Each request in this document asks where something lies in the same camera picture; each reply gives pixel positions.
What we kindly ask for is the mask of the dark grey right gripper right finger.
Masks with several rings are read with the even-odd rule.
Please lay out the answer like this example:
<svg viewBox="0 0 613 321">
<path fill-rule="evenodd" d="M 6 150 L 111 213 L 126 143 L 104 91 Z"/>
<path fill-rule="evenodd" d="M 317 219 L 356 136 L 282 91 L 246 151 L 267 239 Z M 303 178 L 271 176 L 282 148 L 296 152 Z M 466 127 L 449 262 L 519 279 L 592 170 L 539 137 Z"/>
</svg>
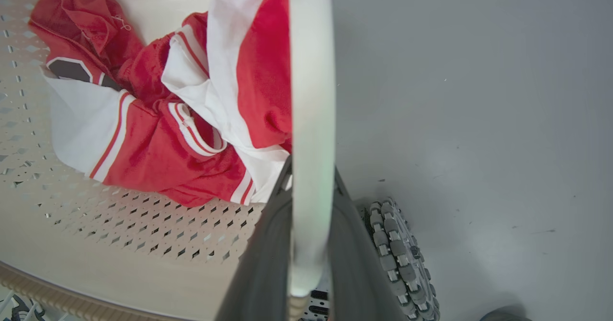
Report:
<svg viewBox="0 0 613 321">
<path fill-rule="evenodd" d="M 338 170 L 334 173 L 328 258 L 332 321 L 405 321 Z"/>
</svg>

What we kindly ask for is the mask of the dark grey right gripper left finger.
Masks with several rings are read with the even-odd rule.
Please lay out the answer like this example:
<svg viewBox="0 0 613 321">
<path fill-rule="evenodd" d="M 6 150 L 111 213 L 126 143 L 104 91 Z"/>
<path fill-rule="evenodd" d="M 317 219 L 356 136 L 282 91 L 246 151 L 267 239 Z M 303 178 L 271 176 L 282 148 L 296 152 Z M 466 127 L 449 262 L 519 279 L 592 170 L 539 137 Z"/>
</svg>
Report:
<svg viewBox="0 0 613 321">
<path fill-rule="evenodd" d="M 292 166 L 288 157 L 239 259 L 217 321 L 288 320 L 293 197 L 292 190 L 284 188 Z"/>
</svg>

